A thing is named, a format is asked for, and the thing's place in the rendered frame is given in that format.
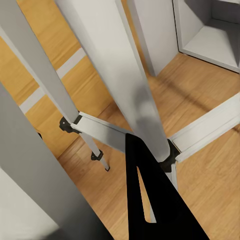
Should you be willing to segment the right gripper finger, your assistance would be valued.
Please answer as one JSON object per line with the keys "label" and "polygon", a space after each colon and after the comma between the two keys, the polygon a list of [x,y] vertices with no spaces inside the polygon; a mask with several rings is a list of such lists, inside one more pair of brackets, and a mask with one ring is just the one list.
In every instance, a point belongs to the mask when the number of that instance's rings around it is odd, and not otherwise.
{"label": "right gripper finger", "polygon": [[[125,134],[129,240],[210,240],[145,142]],[[145,220],[139,168],[156,223]]]}

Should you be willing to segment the camera tripod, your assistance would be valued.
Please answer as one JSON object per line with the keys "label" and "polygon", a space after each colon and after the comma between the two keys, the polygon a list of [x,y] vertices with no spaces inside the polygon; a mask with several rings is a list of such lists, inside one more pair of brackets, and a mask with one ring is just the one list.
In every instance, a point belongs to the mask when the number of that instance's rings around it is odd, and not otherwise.
{"label": "camera tripod", "polygon": [[[80,134],[124,154],[141,138],[178,192],[181,163],[240,124],[240,92],[167,138],[121,0],[53,0],[131,129],[78,111],[16,0],[0,0],[0,36]],[[150,221],[156,223],[150,204]],[[0,240],[115,240],[0,81]]]}

